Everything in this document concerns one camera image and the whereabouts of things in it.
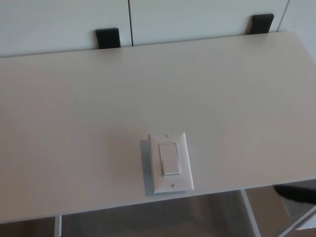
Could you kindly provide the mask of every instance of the floor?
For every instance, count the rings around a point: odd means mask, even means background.
[[[282,200],[271,186],[246,192],[261,237],[277,237],[312,207]],[[62,220],[63,237],[255,236],[240,191],[64,215]],[[0,237],[53,236],[54,218],[0,225]],[[316,230],[286,236],[314,237]]]

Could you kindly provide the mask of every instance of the light switch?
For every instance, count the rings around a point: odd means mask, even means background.
[[[159,149],[163,175],[180,174],[176,144],[159,144]]]
[[[148,139],[154,194],[194,190],[185,133]]]

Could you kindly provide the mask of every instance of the black clip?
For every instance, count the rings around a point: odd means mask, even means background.
[[[119,29],[100,29],[95,31],[99,49],[120,48]]]
[[[251,18],[250,35],[269,33],[272,24],[273,14],[253,15]]]

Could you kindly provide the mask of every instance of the white cabinet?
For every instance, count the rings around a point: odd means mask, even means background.
[[[277,30],[287,0],[131,0],[134,45],[245,34],[250,16],[273,13]]]
[[[316,61],[315,0],[291,0],[282,20],[280,30],[295,31],[314,61]]]
[[[131,45],[127,0],[5,0],[0,57],[94,49],[94,30],[112,27]]]

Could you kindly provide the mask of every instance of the desk top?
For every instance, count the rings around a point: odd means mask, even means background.
[[[295,33],[0,59],[0,222],[316,178],[316,69]],[[152,195],[148,134],[194,191]]]

